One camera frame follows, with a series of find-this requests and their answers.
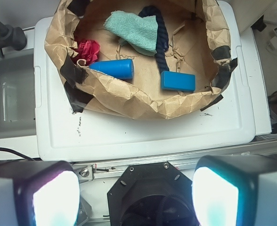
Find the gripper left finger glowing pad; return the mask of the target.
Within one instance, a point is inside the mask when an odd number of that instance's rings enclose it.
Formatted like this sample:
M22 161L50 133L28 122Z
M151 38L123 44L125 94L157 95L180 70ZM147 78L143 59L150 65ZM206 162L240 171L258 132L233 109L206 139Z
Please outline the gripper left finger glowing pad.
M80 184L66 161L0 161L0 226L74 226Z

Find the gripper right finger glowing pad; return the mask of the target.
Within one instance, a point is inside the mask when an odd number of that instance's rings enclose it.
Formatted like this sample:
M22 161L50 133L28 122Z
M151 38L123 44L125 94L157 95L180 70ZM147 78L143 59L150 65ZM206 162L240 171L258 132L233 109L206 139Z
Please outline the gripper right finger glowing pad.
M277 226L277 154L201 157L192 199L202 226Z

